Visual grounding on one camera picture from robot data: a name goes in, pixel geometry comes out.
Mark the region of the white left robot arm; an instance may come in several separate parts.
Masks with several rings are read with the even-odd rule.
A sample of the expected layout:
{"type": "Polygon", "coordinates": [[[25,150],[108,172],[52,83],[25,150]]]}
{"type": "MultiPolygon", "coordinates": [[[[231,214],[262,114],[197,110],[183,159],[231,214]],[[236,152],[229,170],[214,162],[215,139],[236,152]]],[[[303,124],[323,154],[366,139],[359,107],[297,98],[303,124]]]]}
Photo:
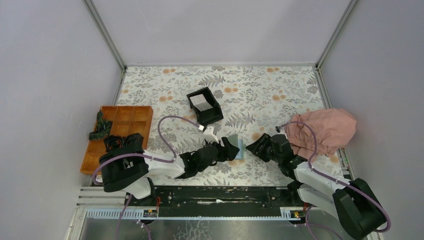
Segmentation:
{"type": "Polygon", "coordinates": [[[92,180],[102,185],[106,193],[123,190],[148,206],[155,200],[151,176],[192,178],[217,163],[233,161],[239,151],[239,147],[232,145],[227,137],[222,137],[217,142],[206,141],[198,150],[172,158],[145,151],[135,141],[101,156],[92,180]]]}

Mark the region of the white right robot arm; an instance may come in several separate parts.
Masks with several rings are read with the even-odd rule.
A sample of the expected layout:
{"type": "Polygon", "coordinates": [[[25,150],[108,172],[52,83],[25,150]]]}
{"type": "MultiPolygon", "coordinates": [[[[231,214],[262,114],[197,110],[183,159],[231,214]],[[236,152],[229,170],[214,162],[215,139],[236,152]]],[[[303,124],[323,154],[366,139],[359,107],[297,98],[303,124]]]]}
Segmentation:
{"type": "Polygon", "coordinates": [[[291,205],[304,202],[318,207],[339,220],[353,239],[361,240],[381,226],[391,226],[387,213],[366,181],[318,171],[306,158],[294,154],[285,135],[265,133],[246,146],[246,150],[264,162],[276,162],[281,172],[292,179],[286,193],[291,205]]]}

